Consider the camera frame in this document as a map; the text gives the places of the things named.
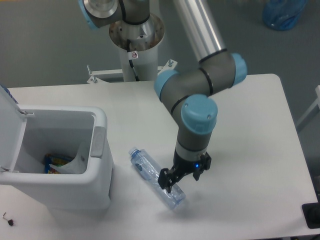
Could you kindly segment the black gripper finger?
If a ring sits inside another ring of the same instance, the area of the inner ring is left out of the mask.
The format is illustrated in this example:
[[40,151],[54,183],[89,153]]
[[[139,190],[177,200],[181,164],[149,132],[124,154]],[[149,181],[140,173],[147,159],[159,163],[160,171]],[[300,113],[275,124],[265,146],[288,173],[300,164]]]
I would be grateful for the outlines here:
[[163,190],[171,192],[173,185],[179,182],[184,176],[185,174],[182,171],[174,167],[171,169],[162,168],[159,173],[158,183]]
[[200,156],[200,160],[194,164],[193,178],[196,181],[200,179],[200,176],[204,171],[210,169],[211,162],[212,158],[207,152]]

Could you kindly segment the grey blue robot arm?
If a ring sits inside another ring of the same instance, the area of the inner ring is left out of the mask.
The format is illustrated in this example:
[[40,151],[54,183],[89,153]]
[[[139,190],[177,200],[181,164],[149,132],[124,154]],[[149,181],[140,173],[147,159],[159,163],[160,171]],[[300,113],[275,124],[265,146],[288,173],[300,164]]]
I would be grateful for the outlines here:
[[164,30],[147,0],[80,0],[79,8],[93,29],[109,26],[113,43],[124,51],[121,61],[125,81],[154,81],[154,90],[178,125],[172,168],[160,171],[158,183],[168,192],[183,177],[198,180],[211,166],[207,147],[217,122],[211,96],[241,83],[247,76],[245,60],[229,53],[205,0],[176,0],[174,6],[198,61],[198,69],[179,73],[157,72],[155,57],[142,53],[154,49]]

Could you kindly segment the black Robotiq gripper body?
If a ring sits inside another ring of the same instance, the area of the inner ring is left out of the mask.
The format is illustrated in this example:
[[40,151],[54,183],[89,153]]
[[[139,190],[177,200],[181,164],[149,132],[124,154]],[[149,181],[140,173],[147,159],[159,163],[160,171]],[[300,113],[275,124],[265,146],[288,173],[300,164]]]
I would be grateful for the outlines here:
[[194,172],[194,164],[200,160],[200,157],[196,161],[189,161],[184,158],[182,158],[177,151],[174,152],[173,157],[173,167],[185,174],[185,176],[189,174],[193,174]]

